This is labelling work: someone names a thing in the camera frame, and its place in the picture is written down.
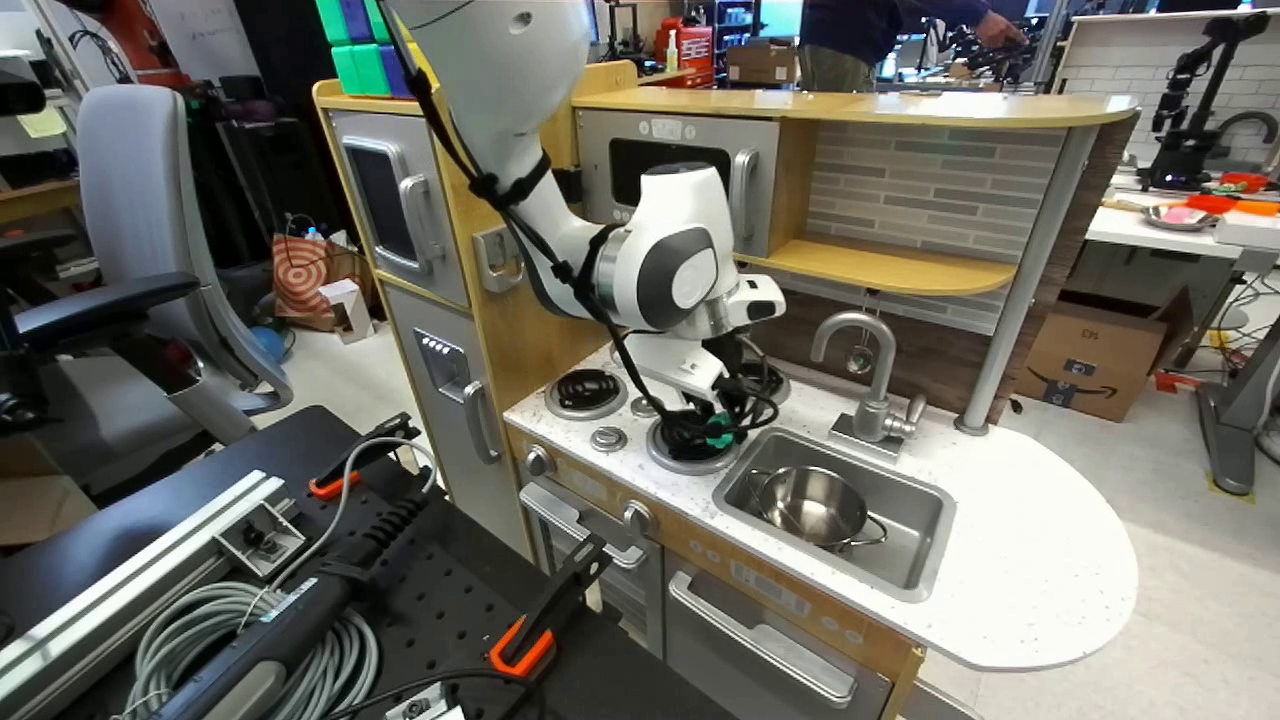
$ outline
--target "cabinet door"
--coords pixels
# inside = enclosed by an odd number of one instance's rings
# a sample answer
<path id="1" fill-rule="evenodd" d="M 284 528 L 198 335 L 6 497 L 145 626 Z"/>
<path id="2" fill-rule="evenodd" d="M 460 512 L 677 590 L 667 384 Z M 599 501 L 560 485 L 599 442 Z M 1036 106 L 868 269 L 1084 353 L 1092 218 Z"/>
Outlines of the cabinet door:
<path id="1" fill-rule="evenodd" d="M 335 112 L 334 132 L 378 269 L 470 308 L 430 125 L 420 114 Z"/>
<path id="2" fill-rule="evenodd" d="M 396 282 L 386 294 L 454 503 L 532 554 L 474 319 Z"/>

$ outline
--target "lab floor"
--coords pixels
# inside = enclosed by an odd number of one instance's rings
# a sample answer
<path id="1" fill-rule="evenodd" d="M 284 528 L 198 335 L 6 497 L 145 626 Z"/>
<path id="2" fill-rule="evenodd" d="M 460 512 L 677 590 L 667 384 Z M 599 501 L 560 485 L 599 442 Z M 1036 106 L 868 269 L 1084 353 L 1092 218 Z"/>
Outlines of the lab floor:
<path id="1" fill-rule="evenodd" d="M 298 335 L 298 404 L 353 428 L 411 410 L 393 332 L 362 345 Z M 932 651 L 924 683 L 984 720 L 1277 720 L 1280 717 L 1280 468 L 1251 501 L 1209 485 L 1192 395 L 1147 393 L 1123 424 L 1026 404 L 1022 428 L 1073 460 L 1123 515 L 1139 607 L 1103 651 L 1051 671 L 974 671 Z"/>

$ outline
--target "office chair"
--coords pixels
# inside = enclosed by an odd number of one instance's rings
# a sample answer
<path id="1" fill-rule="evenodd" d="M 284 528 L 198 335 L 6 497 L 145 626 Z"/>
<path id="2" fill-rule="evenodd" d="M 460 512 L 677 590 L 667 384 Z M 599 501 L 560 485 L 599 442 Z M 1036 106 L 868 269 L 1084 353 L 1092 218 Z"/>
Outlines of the office chair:
<path id="1" fill-rule="evenodd" d="M 293 393 L 215 280 L 185 98 L 147 84 L 91 88 L 77 120 L 77 157 L 84 230 L 104 282 L 191 277 L 198 287 L 147 308 L 142 327 L 179 341 L 205 366 L 198 384 L 174 384 L 174 366 L 132 355 L 142 341 L 129 341 L 132 360 L 118 345 L 118 353 L 47 364 L 61 424 L 39 424 L 36 436 L 68 476 L 104 492 L 174 446 L 191 446 L 198 436 L 226 442 L 248 436 L 248 417 L 287 404 Z"/>

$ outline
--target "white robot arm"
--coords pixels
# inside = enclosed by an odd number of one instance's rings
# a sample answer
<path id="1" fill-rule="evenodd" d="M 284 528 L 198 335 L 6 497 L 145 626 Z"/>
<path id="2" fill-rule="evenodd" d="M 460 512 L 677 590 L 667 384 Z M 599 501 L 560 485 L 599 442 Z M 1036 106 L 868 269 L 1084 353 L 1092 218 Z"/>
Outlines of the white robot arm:
<path id="1" fill-rule="evenodd" d="M 786 291 L 736 270 L 718 169 L 647 172 L 626 227 L 589 222 L 563 203 L 544 172 L 541 126 L 589 64 L 586 0 L 386 0 L 386 11 L 430 57 L 487 201 L 509 192 L 498 203 L 524 240 L 541 301 L 586 319 L 607 317 L 628 327 L 644 376 L 721 404 L 726 364 L 699 341 L 786 317 Z"/>

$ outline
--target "gray cable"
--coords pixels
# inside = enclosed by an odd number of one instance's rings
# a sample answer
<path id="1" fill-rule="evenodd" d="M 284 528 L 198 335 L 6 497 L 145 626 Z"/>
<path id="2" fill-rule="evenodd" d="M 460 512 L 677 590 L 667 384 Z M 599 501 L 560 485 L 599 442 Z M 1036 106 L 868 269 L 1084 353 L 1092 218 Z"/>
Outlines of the gray cable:
<path id="1" fill-rule="evenodd" d="M 237 637 L 243 610 L 267 614 L 287 590 L 279 589 L 257 589 L 240 578 L 215 578 L 189 595 L 179 595 L 174 607 L 164 607 L 147 632 L 142 637 L 136 661 L 132 661 L 132 693 L 126 704 L 126 720 L 147 720 L 158 717 L 175 680 L 200 661 L 212 643 L 226 643 Z M 326 720 L 334 713 L 345 713 L 362 704 L 382 671 L 382 643 L 378 632 L 355 614 L 345 610 L 326 640 L 304 655 L 304 662 L 293 671 L 284 700 L 278 704 L 278 720 Z"/>

